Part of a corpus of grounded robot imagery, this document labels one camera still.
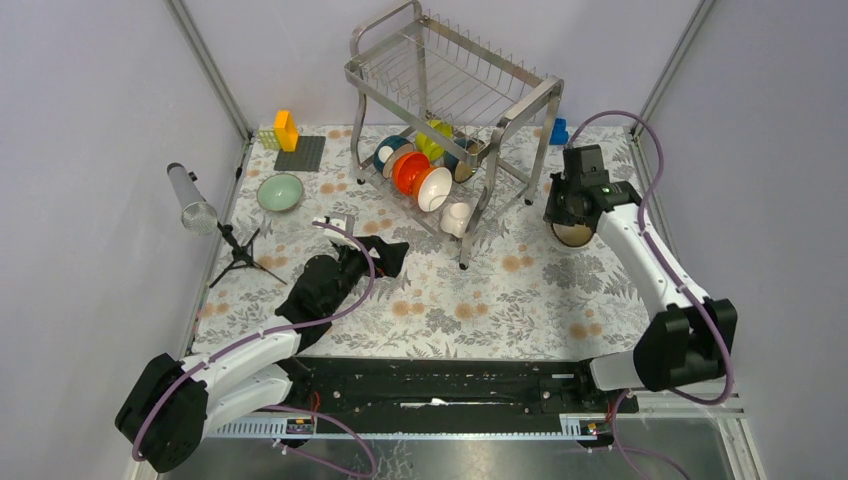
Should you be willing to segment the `blue tan-inside bowl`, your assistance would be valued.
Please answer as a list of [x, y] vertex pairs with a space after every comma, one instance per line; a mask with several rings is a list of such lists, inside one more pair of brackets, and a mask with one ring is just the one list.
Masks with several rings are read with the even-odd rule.
[[[454, 143], [464, 148], [470, 155], [476, 155], [483, 147], [483, 143], [476, 138], [456, 138]], [[448, 151], [443, 154], [443, 164], [451, 172], [453, 181], [458, 184], [468, 181], [477, 171], [476, 167], [468, 162], [460, 160]]]

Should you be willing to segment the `mint green floral bowl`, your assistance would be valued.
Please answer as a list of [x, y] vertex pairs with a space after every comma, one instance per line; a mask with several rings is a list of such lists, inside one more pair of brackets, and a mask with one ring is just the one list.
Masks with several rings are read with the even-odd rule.
[[279, 173], [265, 179], [257, 189], [256, 199], [261, 208], [270, 212], [286, 212], [299, 205], [304, 184], [296, 176]]

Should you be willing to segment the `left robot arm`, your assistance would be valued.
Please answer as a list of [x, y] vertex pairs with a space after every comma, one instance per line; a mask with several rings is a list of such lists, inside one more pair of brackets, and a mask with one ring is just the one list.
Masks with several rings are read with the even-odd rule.
[[134, 460], [168, 472], [208, 434], [244, 415], [271, 405], [288, 411], [319, 405], [297, 354], [352, 312], [343, 304], [360, 280], [397, 277], [410, 248], [379, 236], [347, 237], [333, 246], [335, 256], [306, 262], [288, 297], [256, 332], [211, 354], [176, 360], [163, 353], [148, 362], [115, 419]]

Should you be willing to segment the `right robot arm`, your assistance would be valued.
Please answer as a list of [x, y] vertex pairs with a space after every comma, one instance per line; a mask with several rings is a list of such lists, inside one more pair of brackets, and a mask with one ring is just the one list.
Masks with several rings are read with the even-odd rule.
[[591, 374], [573, 386], [575, 402], [597, 412], [613, 390], [676, 390], [732, 378], [730, 349], [738, 314], [697, 285], [648, 222], [627, 181], [614, 182], [598, 145], [566, 148], [564, 169], [552, 174], [544, 220], [585, 226], [618, 258], [646, 307], [649, 324], [629, 351], [589, 361]]

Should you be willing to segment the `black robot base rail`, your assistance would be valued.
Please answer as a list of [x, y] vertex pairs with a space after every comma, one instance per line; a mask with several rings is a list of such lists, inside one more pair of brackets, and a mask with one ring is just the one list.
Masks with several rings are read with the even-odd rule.
[[298, 357], [283, 405], [363, 434], [548, 434], [560, 419], [605, 420], [617, 391], [587, 362]]

